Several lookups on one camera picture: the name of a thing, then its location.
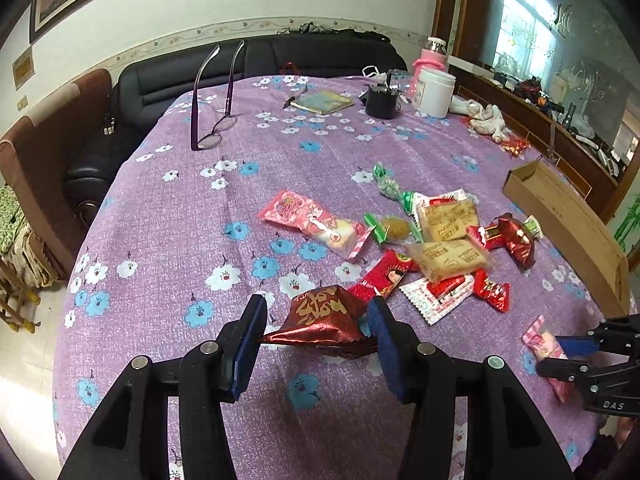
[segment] floor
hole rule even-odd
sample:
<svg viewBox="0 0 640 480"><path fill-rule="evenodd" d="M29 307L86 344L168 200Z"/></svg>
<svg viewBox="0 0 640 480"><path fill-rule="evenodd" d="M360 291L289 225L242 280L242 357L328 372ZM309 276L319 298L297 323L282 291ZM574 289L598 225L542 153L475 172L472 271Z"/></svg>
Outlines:
<svg viewBox="0 0 640 480"><path fill-rule="evenodd" d="M41 291L39 306L25 306L25 317L41 323L35 334L0 322L0 428L35 480L60 474L51 388L64 297L58 285Z"/></svg>

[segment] purple tablecloth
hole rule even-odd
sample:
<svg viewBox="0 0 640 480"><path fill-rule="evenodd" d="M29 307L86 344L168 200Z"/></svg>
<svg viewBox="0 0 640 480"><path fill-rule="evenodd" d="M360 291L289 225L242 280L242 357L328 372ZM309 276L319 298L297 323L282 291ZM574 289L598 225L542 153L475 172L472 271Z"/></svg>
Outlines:
<svg viewBox="0 0 640 480"><path fill-rule="evenodd" d="M331 212L400 214L378 193L371 169L380 161L407 190L439 194L463 187L478 199L481 221L522 213L501 193L507 170L523 163L470 133L459 116L421 117L404 105L379 121L356 105L326 117L282 109L306 78L273 76L236 83L238 124L215 150L189 149L190 94L172 105L120 169L91 227L65 300L54 364L54 418L64 461L100 399L129 360L182 356L237 319L252 292L264 292L267 332L289 311L289 298L322 282L349 286L382 254L371 239L356 262L257 219L281 189L318 200ZM357 96L361 78L311 87ZM200 131L210 131L226 87L201 91ZM524 160L538 155L530 149ZM574 399L560 404L534 371L522 333L545 314L557 333L584 333L600 311L549 240L522 274L505 250L490 274L511 283L511 310L465 300L428 326L396 290L389 305L423 341L453 357L501 355L534 399L567 459L589 449L596 416ZM409 274L405 280L417 279ZM466 408L459 403L452 476L461 478ZM240 402L223 406L238 478L395 477L412 408L388 391L377 355L355 361L301 349L263 346ZM170 402L170 469L180 477L177 401Z"/></svg>

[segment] wooden stool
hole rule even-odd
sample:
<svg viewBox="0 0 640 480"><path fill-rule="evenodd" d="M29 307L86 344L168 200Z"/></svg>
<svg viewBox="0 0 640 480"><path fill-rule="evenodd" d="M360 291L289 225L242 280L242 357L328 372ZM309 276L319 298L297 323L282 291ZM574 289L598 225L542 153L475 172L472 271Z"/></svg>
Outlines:
<svg viewBox="0 0 640 480"><path fill-rule="evenodd" d="M9 305L12 300L15 300L15 307ZM0 259L0 319L7 323L14 332L18 332L20 327L23 327L33 334L36 331L36 326L20 315L20 309L26 300L36 305L40 304L40 297L37 293L26 286L15 272Z"/></svg>

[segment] metal screw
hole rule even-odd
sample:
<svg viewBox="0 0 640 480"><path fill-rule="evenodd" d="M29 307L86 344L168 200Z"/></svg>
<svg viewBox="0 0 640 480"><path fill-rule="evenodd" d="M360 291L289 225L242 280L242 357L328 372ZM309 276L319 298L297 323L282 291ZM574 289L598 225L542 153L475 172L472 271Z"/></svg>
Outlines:
<svg viewBox="0 0 640 480"><path fill-rule="evenodd" d="M436 347L431 343L420 343L418 345L418 352L422 355L433 355L436 353Z"/></svg>
<svg viewBox="0 0 640 480"><path fill-rule="evenodd" d="M140 370L149 364L149 359L144 357L143 355L139 355L138 357L134 357L131 361L131 367L134 370Z"/></svg>
<svg viewBox="0 0 640 480"><path fill-rule="evenodd" d="M491 368L494 368L496 370L499 370L500 368L504 367L504 361L502 360L501 357L498 357L497 355L492 355L486 360L486 362Z"/></svg>
<svg viewBox="0 0 640 480"><path fill-rule="evenodd" d="M200 345L200 351L203 354L209 355L218 350L218 343L215 341L205 341Z"/></svg>

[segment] white flower print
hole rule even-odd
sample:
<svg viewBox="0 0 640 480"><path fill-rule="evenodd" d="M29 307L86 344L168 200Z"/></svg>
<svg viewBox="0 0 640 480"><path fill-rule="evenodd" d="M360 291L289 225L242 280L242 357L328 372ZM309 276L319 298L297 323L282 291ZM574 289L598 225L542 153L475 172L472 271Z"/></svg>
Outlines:
<svg viewBox="0 0 640 480"><path fill-rule="evenodd" d="M219 160L216 162L218 171L232 171L238 167L238 163L234 160Z"/></svg>
<svg viewBox="0 0 640 480"><path fill-rule="evenodd" d="M211 189L224 189L228 185L228 180L225 177L221 176L219 179L214 180L211 183Z"/></svg>
<svg viewBox="0 0 640 480"><path fill-rule="evenodd" d="M266 290L256 290L254 294L260 294L264 298L264 300L267 302L267 308L271 308L271 305L276 302L276 297L272 292L267 292ZM249 301L251 299L251 296L252 294L249 294L246 297L246 300Z"/></svg>
<svg viewBox="0 0 640 480"><path fill-rule="evenodd" d="M71 283L69 283L69 292L72 294L77 294L78 290L82 286L82 278L80 276L76 276Z"/></svg>
<svg viewBox="0 0 640 480"><path fill-rule="evenodd" d="M65 328L71 328L76 322L76 311L71 309L65 315Z"/></svg>
<svg viewBox="0 0 640 480"><path fill-rule="evenodd" d="M204 282L211 290L229 290L240 283L240 269L236 269L231 264L216 267Z"/></svg>
<svg viewBox="0 0 640 480"><path fill-rule="evenodd" d="M573 271L569 272L567 277L569 278L569 281L572 282L574 285L578 285L579 283L582 283L580 278L578 278L576 273Z"/></svg>
<svg viewBox="0 0 640 480"><path fill-rule="evenodd" d="M58 440L58 444L60 444L60 447L65 448L66 447L65 433L62 430L58 430L58 432L56 433L56 438Z"/></svg>
<svg viewBox="0 0 640 480"><path fill-rule="evenodd" d="M332 355L323 355L322 360L325 363L328 363L330 365L340 365L343 362L345 362L347 359L345 359L344 357L334 357Z"/></svg>
<svg viewBox="0 0 640 480"><path fill-rule="evenodd" d="M270 323L267 323L267 326L264 327L264 334L270 334L271 332L276 332L276 330L280 330L281 325L272 325ZM272 344L272 343L261 343L260 344L260 348L264 348L265 350L270 350L270 351L274 351L274 350L279 350L282 348L282 345L276 345L276 344Z"/></svg>
<svg viewBox="0 0 640 480"><path fill-rule="evenodd" d="M295 272L279 277L278 282L280 283L280 291L286 294L290 300L303 292L316 288L316 284L306 274L296 274Z"/></svg>
<svg viewBox="0 0 640 480"><path fill-rule="evenodd" d="M466 422L462 426L453 428L453 447L451 448L451 456L466 451Z"/></svg>
<svg viewBox="0 0 640 480"><path fill-rule="evenodd" d="M89 253L84 253L82 256L80 256L78 263L76 263L76 268L74 269L74 272L82 272L86 267L86 265L89 263L90 259L91 257L89 256Z"/></svg>
<svg viewBox="0 0 640 480"><path fill-rule="evenodd" d="M356 264L350 264L349 262L344 262L339 266L335 267L334 274L338 276L340 281L345 283L356 282L360 279L360 274L362 273L362 267Z"/></svg>
<svg viewBox="0 0 640 480"><path fill-rule="evenodd" d="M121 278L130 278L136 273L138 263L133 260L124 260L116 267L116 272Z"/></svg>
<svg viewBox="0 0 640 480"><path fill-rule="evenodd" d="M371 354L369 356L369 362L364 369L374 377L380 377L380 375L382 375L382 366L380 365L378 354Z"/></svg>
<svg viewBox="0 0 640 480"><path fill-rule="evenodd" d="M373 182L373 173L370 171L356 171L356 173L351 175L351 180L358 184Z"/></svg>
<svg viewBox="0 0 640 480"><path fill-rule="evenodd" d="M378 257L378 258L376 258L376 259L371 260L371 261L367 264L367 266L364 268L364 271L365 271L365 272L369 272L371 269L373 269L373 267L375 267L377 264L379 264L379 263L380 263L380 260L381 260L381 259L382 259L382 256L380 256L380 257Z"/></svg>
<svg viewBox="0 0 640 480"><path fill-rule="evenodd" d="M175 180L176 178L178 178L178 170L167 171L162 176L162 180L164 180L165 182L169 182L171 180Z"/></svg>
<svg viewBox="0 0 640 480"><path fill-rule="evenodd" d="M559 282L559 283L564 282L564 274L560 270L554 269L554 271L551 274L556 279L556 282Z"/></svg>
<svg viewBox="0 0 640 480"><path fill-rule="evenodd" d="M109 270L109 267L101 264L100 262L95 262L91 267L89 267L84 278L87 283L97 285L98 282L101 282L107 277L107 270Z"/></svg>
<svg viewBox="0 0 640 480"><path fill-rule="evenodd" d="M184 480L184 469L181 465L177 465L174 462L169 462L169 479Z"/></svg>

